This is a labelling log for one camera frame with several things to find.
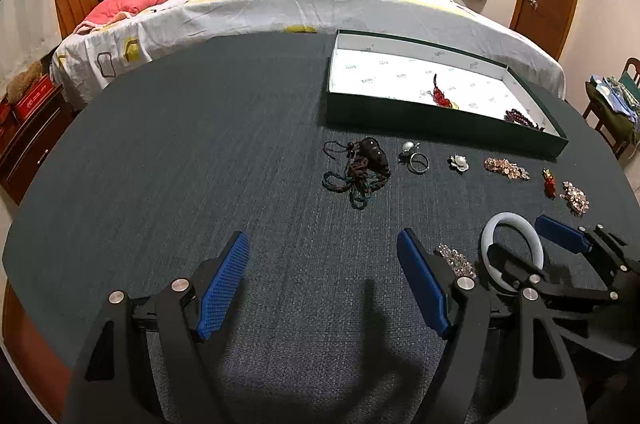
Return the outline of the wooden nightstand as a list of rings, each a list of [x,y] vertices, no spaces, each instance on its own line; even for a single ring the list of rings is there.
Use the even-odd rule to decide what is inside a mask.
[[[1,188],[16,205],[74,120],[62,91],[44,75],[16,104],[1,100]]]

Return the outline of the wooden chair with clothes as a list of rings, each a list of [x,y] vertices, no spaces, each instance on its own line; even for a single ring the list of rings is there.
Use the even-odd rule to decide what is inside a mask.
[[[620,77],[591,75],[585,83],[588,104],[582,118],[597,117],[600,133],[617,159],[639,146],[639,60],[628,58]]]

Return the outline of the white pearl flower brooch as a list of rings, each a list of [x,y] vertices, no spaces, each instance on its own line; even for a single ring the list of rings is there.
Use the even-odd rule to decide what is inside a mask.
[[[451,155],[448,158],[448,163],[450,168],[456,170],[458,173],[466,173],[470,169],[470,165],[464,155]]]

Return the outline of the bed with patterned sheet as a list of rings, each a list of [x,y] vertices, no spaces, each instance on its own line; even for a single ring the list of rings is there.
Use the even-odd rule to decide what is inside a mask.
[[[118,76],[218,36],[333,34],[339,29],[428,41],[489,58],[565,98],[562,66],[532,40],[454,0],[169,0],[54,51],[52,79],[83,109]]]

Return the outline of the green jewelry tray box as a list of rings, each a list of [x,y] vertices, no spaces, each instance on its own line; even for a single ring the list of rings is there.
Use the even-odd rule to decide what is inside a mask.
[[[502,63],[426,41],[341,30],[326,77],[326,119],[542,159],[568,140],[532,86]]]

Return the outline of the silver rhinestone brooch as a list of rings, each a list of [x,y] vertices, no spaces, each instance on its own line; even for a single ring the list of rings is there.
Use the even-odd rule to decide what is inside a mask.
[[[472,262],[456,249],[440,243],[435,248],[435,254],[446,261],[446,264],[454,271],[456,277],[468,277],[472,280],[477,278],[477,273]]]

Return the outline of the dark green table cloth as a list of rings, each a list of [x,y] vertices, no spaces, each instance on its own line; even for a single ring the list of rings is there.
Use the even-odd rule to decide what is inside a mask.
[[[329,123],[332,48],[329,35],[215,38],[117,78],[70,124],[3,253],[64,366],[108,294],[156,293],[242,231],[239,296],[204,350],[232,418],[407,423],[444,344],[401,272],[398,232],[477,259],[502,211],[578,224],[544,195],[541,159]]]

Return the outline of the white jade bangle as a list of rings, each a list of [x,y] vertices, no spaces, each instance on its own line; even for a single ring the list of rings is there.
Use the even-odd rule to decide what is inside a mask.
[[[480,256],[482,256],[484,266],[495,285],[503,288],[506,292],[514,293],[515,289],[502,280],[502,273],[491,265],[488,257],[489,246],[494,243],[494,233],[498,225],[508,225],[524,236],[529,246],[530,254],[532,254],[533,265],[539,270],[544,268],[544,249],[536,230],[522,216],[505,211],[488,220],[480,235]]]

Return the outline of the red knot gold charm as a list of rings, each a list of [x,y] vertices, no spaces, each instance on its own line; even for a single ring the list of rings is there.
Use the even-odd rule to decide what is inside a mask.
[[[432,97],[435,103],[438,106],[443,107],[444,109],[457,110],[459,108],[459,106],[457,106],[456,103],[449,100],[449,98],[446,97],[445,93],[442,92],[442,90],[440,90],[440,88],[437,86],[437,75],[434,75],[434,78],[433,78]]]

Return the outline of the red tassel gold charm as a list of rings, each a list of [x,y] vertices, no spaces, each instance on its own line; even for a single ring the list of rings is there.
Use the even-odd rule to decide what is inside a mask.
[[[544,195],[548,197],[548,199],[556,198],[556,184],[555,177],[553,176],[552,171],[549,168],[544,168],[541,171],[542,177],[544,178]]]

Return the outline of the pearl flower rhinestone brooch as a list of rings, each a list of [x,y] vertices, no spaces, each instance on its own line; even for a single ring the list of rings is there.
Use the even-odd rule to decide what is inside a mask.
[[[561,199],[564,199],[567,207],[577,217],[582,217],[590,208],[590,202],[585,195],[585,192],[570,181],[562,182]]]

